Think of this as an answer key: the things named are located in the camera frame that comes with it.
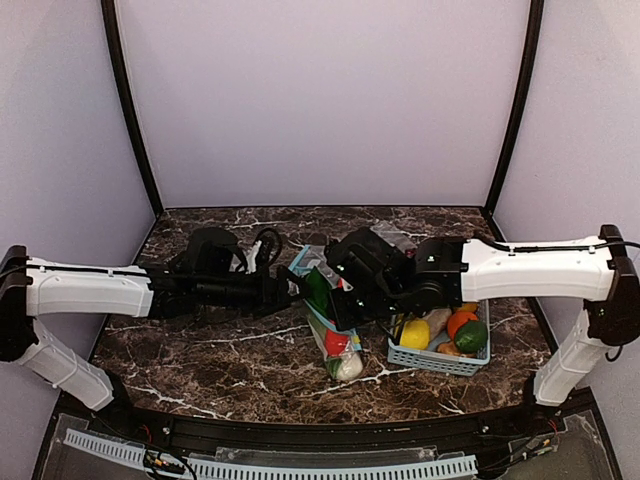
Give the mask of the green white bok choy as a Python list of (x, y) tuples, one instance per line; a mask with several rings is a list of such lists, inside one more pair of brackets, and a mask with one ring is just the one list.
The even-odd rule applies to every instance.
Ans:
[(323, 356), (328, 375), (339, 382), (355, 380), (363, 371), (359, 354), (359, 337), (355, 334), (339, 332), (329, 318), (331, 285), (318, 268), (313, 267), (304, 280), (311, 289), (311, 295), (305, 300), (309, 311), (307, 322), (316, 346)]

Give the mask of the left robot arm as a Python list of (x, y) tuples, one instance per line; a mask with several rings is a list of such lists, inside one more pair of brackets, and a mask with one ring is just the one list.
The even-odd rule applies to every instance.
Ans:
[(215, 306), (262, 318), (311, 293), (301, 277), (277, 265), (282, 248), (273, 228), (243, 250), (231, 231), (206, 227), (166, 264), (103, 267), (49, 262), (14, 245), (1, 261), (1, 360), (30, 369), (94, 412), (124, 404), (128, 396), (116, 376), (78, 356), (40, 316), (173, 319)]

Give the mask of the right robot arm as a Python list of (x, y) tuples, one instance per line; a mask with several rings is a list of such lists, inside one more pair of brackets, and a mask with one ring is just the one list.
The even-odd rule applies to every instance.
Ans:
[(331, 241), (324, 255), (350, 287), (331, 293), (346, 329), (494, 299), (580, 300), (572, 330), (532, 380), (532, 400), (558, 407), (608, 350), (638, 339), (639, 275), (628, 254), (638, 247), (605, 224), (596, 236), (560, 242), (433, 237), (407, 253), (364, 227)]

